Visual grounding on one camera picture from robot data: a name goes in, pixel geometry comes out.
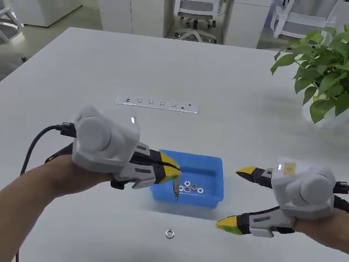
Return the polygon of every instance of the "white chair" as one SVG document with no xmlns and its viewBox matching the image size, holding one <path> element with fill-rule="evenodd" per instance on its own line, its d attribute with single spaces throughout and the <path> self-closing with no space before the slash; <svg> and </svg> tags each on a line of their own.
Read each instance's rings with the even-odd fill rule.
<svg viewBox="0 0 349 262">
<path fill-rule="evenodd" d="M 278 38 L 279 35 L 303 38 L 311 30 L 326 26 L 335 27 L 337 9 L 343 1 L 320 0 L 320 3 L 319 0 L 307 0 L 300 3 L 297 0 L 278 0 L 270 23 L 270 27 L 274 32 L 274 38 Z M 314 12 L 306 15 L 302 14 L 304 10 L 301 10 L 301 8 L 298 11 L 294 10 L 297 3 L 299 5 L 309 5 L 316 14 Z M 328 33 L 322 32 L 322 34 L 326 39 Z"/>
<path fill-rule="evenodd" d="M 221 7 L 221 0 L 176 0 L 174 14 L 186 17 L 194 21 L 193 28 L 177 29 L 174 33 L 179 40 L 184 40 L 194 35 L 199 42 L 203 42 L 201 36 L 210 38 L 216 43 L 216 36 L 197 29 L 198 20 L 215 20 Z"/>
<path fill-rule="evenodd" d="M 22 25 L 14 17 L 10 8 L 0 0 L 0 45 L 8 44 L 22 32 Z"/>
</svg>

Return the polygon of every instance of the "outlet socket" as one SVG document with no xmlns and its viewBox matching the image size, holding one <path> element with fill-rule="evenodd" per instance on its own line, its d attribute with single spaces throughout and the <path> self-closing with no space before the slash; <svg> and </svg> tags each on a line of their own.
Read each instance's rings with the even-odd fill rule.
<svg viewBox="0 0 349 262">
<path fill-rule="evenodd" d="M 154 108 L 192 114 L 198 114 L 200 112 L 199 106 L 194 105 L 193 103 L 178 102 L 169 99 L 156 99 L 143 96 L 120 95 L 118 96 L 116 103 L 120 105 L 132 105 L 140 106 L 143 108 Z"/>
</svg>

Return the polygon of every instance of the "green plant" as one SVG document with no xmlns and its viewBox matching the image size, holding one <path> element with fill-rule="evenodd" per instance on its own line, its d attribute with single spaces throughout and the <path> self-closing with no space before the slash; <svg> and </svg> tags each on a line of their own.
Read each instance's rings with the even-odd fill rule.
<svg viewBox="0 0 349 262">
<path fill-rule="evenodd" d="M 337 34 L 331 27 L 322 31 L 332 35 L 332 42 L 324 45 L 324 37 L 319 31 L 310 32 L 305 38 L 293 41 L 282 51 L 289 50 L 279 58 L 275 55 L 272 74 L 278 67 L 299 65 L 295 79 L 296 93 L 304 92 L 303 104 L 313 98 L 310 115 L 314 123 L 324 118 L 335 108 L 335 116 L 349 108 L 349 24 L 344 25 L 344 33 Z"/>
</svg>

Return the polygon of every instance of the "human hand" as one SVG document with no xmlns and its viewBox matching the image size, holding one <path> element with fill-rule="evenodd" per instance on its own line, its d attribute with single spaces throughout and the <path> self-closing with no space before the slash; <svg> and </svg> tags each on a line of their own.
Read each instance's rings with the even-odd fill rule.
<svg viewBox="0 0 349 262">
<path fill-rule="evenodd" d="M 316 242 L 349 254 L 349 214 L 334 209 L 333 216 L 317 221 L 297 220 L 293 229 Z"/>
<path fill-rule="evenodd" d="M 113 179 L 111 174 L 94 173 L 75 165 L 71 155 L 59 156 L 41 168 L 47 169 L 55 197 L 79 193 Z"/>
</svg>

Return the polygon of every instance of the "yellow label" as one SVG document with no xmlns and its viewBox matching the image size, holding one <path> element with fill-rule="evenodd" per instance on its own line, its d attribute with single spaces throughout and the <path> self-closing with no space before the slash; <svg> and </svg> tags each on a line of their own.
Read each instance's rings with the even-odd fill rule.
<svg viewBox="0 0 349 262">
<path fill-rule="evenodd" d="M 284 163 L 284 176 L 294 177 L 295 172 L 296 172 L 296 163 L 295 162 Z"/>
</svg>

